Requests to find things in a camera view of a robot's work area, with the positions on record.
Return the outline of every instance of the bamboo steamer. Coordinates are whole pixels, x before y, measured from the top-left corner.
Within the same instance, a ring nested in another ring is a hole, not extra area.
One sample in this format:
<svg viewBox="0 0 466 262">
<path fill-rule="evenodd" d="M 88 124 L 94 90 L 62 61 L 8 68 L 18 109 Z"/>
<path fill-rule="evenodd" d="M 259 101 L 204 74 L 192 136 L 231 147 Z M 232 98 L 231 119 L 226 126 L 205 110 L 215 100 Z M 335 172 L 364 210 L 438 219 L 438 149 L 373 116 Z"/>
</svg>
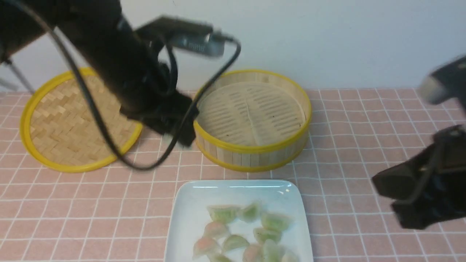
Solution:
<svg viewBox="0 0 466 262">
<path fill-rule="evenodd" d="M 241 172 L 278 168 L 308 140 L 311 103 L 287 77 L 242 70 L 223 75 L 198 103 L 196 144 L 212 162 Z"/>
</svg>

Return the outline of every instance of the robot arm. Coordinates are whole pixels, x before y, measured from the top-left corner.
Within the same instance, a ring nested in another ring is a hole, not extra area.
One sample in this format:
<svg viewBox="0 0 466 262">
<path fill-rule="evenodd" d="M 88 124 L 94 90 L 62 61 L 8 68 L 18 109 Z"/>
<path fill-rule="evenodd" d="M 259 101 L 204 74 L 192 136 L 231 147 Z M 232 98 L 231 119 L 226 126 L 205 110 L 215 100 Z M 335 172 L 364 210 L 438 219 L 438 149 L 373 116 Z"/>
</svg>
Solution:
<svg viewBox="0 0 466 262">
<path fill-rule="evenodd" d="M 466 111 L 466 56 L 425 78 L 418 94 L 440 104 L 457 98 Z M 404 228 L 466 217 L 466 125 L 438 131 L 433 143 L 410 160 L 372 178 L 378 193 L 395 199 L 392 209 Z"/>
<path fill-rule="evenodd" d="M 39 27 L 37 24 L 41 21 L 47 25 L 42 23 Z M 195 101 L 198 98 L 193 101 L 176 90 L 178 72 L 171 47 L 218 57 L 223 55 L 225 42 L 236 44 L 235 55 L 206 83 L 200 95 L 240 52 L 237 41 L 214 32 L 209 25 L 162 17 L 133 31 L 122 14 L 119 0 L 0 0 L 0 62 L 43 35 L 45 30 L 52 34 L 66 54 L 52 31 L 53 27 L 58 27 L 66 35 L 104 80 L 120 101 L 122 114 L 160 134 L 168 133 L 174 137 L 168 153 L 176 141 L 191 145 L 195 139 L 193 121 L 199 113 Z M 170 52 L 171 69 L 158 61 L 164 46 Z M 75 67 L 73 62 L 69 64 L 72 69 Z M 92 102 L 89 106 L 91 110 L 96 108 Z M 109 143 L 110 135 L 105 134 L 106 128 L 101 127 L 103 121 L 96 115 L 97 125 L 103 130 L 110 148 L 124 161 L 118 149 Z M 133 168 L 148 170 L 160 164 L 168 156 L 167 152 L 150 167 L 135 167 L 124 162 Z"/>
<path fill-rule="evenodd" d="M 119 0 L 26 0 L 50 25 L 57 26 L 118 98 L 121 112 L 160 134 L 173 133 L 192 100 L 169 87 L 169 69 L 157 60 L 164 44 L 151 48 L 133 31 Z M 0 62 L 45 32 L 16 7 L 0 1 Z M 179 142 L 190 145 L 192 122 Z"/>
</svg>

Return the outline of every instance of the black cable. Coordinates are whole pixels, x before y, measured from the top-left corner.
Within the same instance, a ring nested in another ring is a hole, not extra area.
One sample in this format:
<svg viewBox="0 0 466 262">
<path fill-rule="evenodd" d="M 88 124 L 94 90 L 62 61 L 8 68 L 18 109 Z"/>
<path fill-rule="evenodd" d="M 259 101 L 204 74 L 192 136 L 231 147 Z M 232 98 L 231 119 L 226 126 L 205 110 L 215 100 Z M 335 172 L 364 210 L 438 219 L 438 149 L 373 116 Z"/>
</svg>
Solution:
<svg viewBox="0 0 466 262">
<path fill-rule="evenodd" d="M 31 83 L 24 77 L 23 73 L 21 73 L 20 69 L 15 66 L 13 61 L 9 58 L 5 60 L 5 63 L 10 67 L 13 74 L 16 78 L 21 82 L 21 84 L 29 91 L 31 95 L 35 93 L 34 88 L 32 87 Z"/>
<path fill-rule="evenodd" d="M 126 159 L 119 151 L 115 143 L 113 142 L 112 137 L 109 134 L 109 131 L 107 129 L 107 126 L 105 125 L 102 115 L 99 112 L 99 109 L 96 106 L 96 103 L 94 102 L 94 99 L 92 98 L 92 95 L 86 85 L 86 82 L 84 81 L 81 73 L 79 72 L 78 67 L 76 66 L 76 63 L 74 62 L 73 58 L 71 57 L 71 54 L 68 52 L 66 47 L 64 46 L 63 42 L 60 40 L 58 35 L 53 31 L 53 29 L 48 25 L 46 21 L 42 19 L 42 17 L 37 14 L 33 9 L 31 9 L 28 5 L 23 3 L 21 0 L 1 0 L 4 1 L 22 12 L 26 13 L 28 16 L 30 16 L 42 29 L 44 29 L 47 33 L 49 33 L 52 38 L 55 41 L 55 44 L 57 45 L 58 49 L 64 56 L 68 66 L 70 67 L 71 71 L 75 75 L 76 81 L 78 82 L 78 85 L 81 89 L 82 95 L 84 96 L 84 99 L 86 100 L 89 110 L 92 113 L 92 116 L 94 117 L 94 120 L 97 124 L 97 127 L 99 128 L 103 139 L 107 143 L 107 146 L 110 148 L 110 150 L 116 155 L 116 157 L 122 161 L 125 165 L 134 168 L 136 170 L 140 171 L 147 171 L 151 170 L 159 165 L 161 165 L 167 157 L 170 155 L 171 151 L 176 145 L 176 142 L 178 141 L 181 131 L 186 124 L 187 120 L 191 116 L 191 113 L 193 110 L 196 108 L 197 103 L 199 102 L 199 99 L 202 97 L 202 95 L 213 85 L 213 83 L 234 63 L 234 61 L 238 58 L 241 52 L 241 45 L 240 43 L 235 40 L 232 37 L 224 37 L 226 42 L 230 42 L 236 45 L 236 51 L 233 54 L 233 56 L 228 60 L 228 62 L 220 68 L 220 70 L 213 75 L 206 83 L 205 85 L 199 90 L 198 94 L 193 98 L 191 105 L 189 106 L 185 116 L 183 117 L 183 120 L 181 120 L 181 124 L 178 128 L 178 130 L 175 132 L 173 135 L 173 139 L 171 140 L 170 144 L 168 145 L 167 149 L 163 153 L 163 155 L 152 165 L 147 165 L 147 166 L 137 166 L 134 165 L 131 160 Z"/>
<path fill-rule="evenodd" d="M 173 47 L 165 40 L 163 35 L 159 35 L 158 37 L 167 48 L 168 58 L 170 59 L 170 83 L 166 95 L 171 96 L 175 92 L 178 82 L 178 64 L 176 63 L 175 54 L 173 53 Z"/>
</svg>

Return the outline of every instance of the yellow rim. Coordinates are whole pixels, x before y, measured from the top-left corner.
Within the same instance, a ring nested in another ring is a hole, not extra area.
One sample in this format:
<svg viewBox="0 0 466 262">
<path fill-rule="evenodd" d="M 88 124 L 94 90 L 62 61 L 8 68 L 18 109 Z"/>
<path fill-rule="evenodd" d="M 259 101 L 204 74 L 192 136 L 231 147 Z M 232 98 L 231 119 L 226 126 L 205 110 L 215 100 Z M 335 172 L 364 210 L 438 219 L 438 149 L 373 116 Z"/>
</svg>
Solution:
<svg viewBox="0 0 466 262">
<path fill-rule="evenodd" d="M 276 74 L 276 73 L 270 72 L 270 71 L 257 70 L 257 69 L 237 70 L 237 71 L 228 72 L 228 73 L 224 74 L 223 76 L 221 76 L 221 78 L 225 77 L 225 76 L 228 76 L 228 75 L 232 75 L 232 74 L 254 73 L 254 72 L 255 73 L 269 74 L 269 75 L 277 76 L 277 77 L 280 77 L 280 78 L 282 78 L 284 80 L 287 80 L 287 81 L 291 82 L 297 89 L 299 89 L 299 91 L 302 93 L 303 96 L 308 97 L 306 92 L 295 81 L 289 79 L 286 76 L 282 76 L 282 75 L 279 75 L 279 74 Z M 213 144 L 213 145 L 215 145 L 217 147 L 223 148 L 223 149 L 227 149 L 227 150 L 232 151 L 232 152 L 236 152 L 236 153 L 266 153 L 266 152 L 272 152 L 272 151 L 276 151 L 276 150 L 279 150 L 281 148 L 287 147 L 288 145 L 294 143 L 296 140 L 298 140 L 303 135 L 307 135 L 307 134 L 304 134 L 304 133 L 307 132 L 309 122 L 311 121 L 311 118 L 312 118 L 312 108 L 311 108 L 311 101 L 309 100 L 309 98 L 306 101 L 307 101 L 307 103 L 309 105 L 309 111 L 306 112 L 306 114 L 309 117 L 308 117 L 308 119 L 306 119 L 306 123 L 302 126 L 302 128 L 295 135 L 291 136 L 290 138 L 288 138 L 286 140 L 275 143 L 275 144 L 270 144 L 270 145 L 265 145 L 265 146 L 245 146 L 245 145 L 235 145 L 235 144 L 227 143 L 225 141 L 222 141 L 222 140 L 220 140 L 218 138 L 215 138 L 215 137 L 211 136 L 209 133 L 207 133 L 199 125 L 199 123 L 197 121 L 194 121 L 194 129 L 199 133 L 199 135 L 202 136 L 202 138 L 204 138 L 205 140 L 207 140 L 211 144 Z"/>
<path fill-rule="evenodd" d="M 80 72 L 84 76 L 96 76 L 96 73 L 91 68 L 80 69 Z M 88 165 L 77 165 L 77 166 L 60 165 L 42 156 L 41 153 L 37 151 L 31 139 L 31 132 L 30 132 L 31 117 L 37 104 L 42 100 L 42 98 L 48 92 L 54 89 L 57 85 L 63 83 L 66 80 L 70 80 L 73 78 L 74 78 L 74 75 L 71 72 L 63 73 L 61 75 L 58 75 L 52 78 L 50 81 L 45 83 L 34 93 L 31 99 L 27 102 L 26 107 L 24 108 L 23 114 L 21 116 L 20 135 L 21 135 L 21 140 L 26 150 L 37 161 L 41 162 L 45 166 L 51 169 L 55 169 L 60 172 L 69 172 L 69 173 L 88 172 L 88 171 L 99 169 L 101 167 L 104 167 L 114 162 L 117 159 L 117 157 L 115 155 L 110 155 L 100 161 L 97 161 L 95 163 L 88 164 Z M 134 132 L 132 133 L 130 139 L 120 149 L 122 153 L 126 153 L 134 145 L 134 143 L 139 138 L 139 135 L 141 134 L 142 129 L 143 129 L 142 124 L 137 123 L 136 128 L 134 129 Z"/>
<path fill-rule="evenodd" d="M 288 164 L 289 162 L 291 162 L 293 159 L 295 159 L 302 152 L 302 150 L 306 146 L 306 143 L 304 143 L 302 145 L 301 149 L 298 150 L 296 153 L 294 153 L 291 157 L 285 159 L 284 161 L 282 161 L 280 163 L 273 164 L 273 165 L 266 165 L 266 166 L 254 166 L 254 167 L 252 167 L 252 166 L 232 165 L 232 164 L 229 164 L 229 163 L 225 163 L 225 162 L 220 161 L 220 160 L 216 159 L 215 157 L 211 156 L 207 151 L 204 150 L 204 148 L 202 148 L 199 145 L 199 143 L 197 141 L 196 141 L 196 145 L 198 146 L 199 150 L 204 154 L 204 156 L 206 156 L 207 159 L 209 159 L 210 161 L 212 161 L 215 164 L 218 164 L 221 167 L 224 167 L 226 169 L 230 169 L 230 170 L 233 170 L 233 171 L 254 173 L 254 172 L 270 171 L 270 170 L 273 170 L 273 169 L 276 169 L 276 168 L 279 168 L 281 166 L 284 166 L 284 165 Z"/>
</svg>

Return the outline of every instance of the white wall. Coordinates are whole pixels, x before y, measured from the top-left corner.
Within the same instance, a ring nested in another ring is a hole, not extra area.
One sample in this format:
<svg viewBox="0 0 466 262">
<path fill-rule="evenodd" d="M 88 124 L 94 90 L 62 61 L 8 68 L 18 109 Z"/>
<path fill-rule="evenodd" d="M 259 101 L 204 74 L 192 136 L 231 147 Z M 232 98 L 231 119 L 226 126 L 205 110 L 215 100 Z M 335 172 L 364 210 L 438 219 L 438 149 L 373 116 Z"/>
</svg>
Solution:
<svg viewBox="0 0 466 262">
<path fill-rule="evenodd" d="M 241 40 L 234 69 L 272 70 L 310 89 L 414 87 L 466 53 L 466 0 L 122 0 L 122 6 L 134 27 L 160 14 L 210 22 Z M 179 87 L 191 90 L 226 59 L 176 55 Z M 36 87 L 67 70 L 48 37 L 14 60 Z M 0 77 L 14 79 L 5 68 Z"/>
</svg>

